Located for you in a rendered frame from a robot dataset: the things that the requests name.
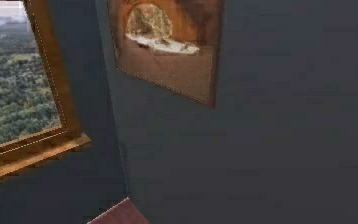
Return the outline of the brown framed wall picture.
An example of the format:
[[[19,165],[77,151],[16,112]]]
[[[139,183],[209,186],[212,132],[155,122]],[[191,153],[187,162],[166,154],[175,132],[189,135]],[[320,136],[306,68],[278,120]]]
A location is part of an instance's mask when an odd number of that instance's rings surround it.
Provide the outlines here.
[[[107,0],[116,68],[213,108],[225,0]]]

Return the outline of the wooden framed window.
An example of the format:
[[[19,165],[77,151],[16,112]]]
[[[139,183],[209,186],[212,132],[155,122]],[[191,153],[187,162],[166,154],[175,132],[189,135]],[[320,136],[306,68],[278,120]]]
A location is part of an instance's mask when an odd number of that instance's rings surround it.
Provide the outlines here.
[[[61,124],[0,144],[0,182],[91,143],[82,131],[66,66],[57,41],[49,0],[21,0],[35,34]]]

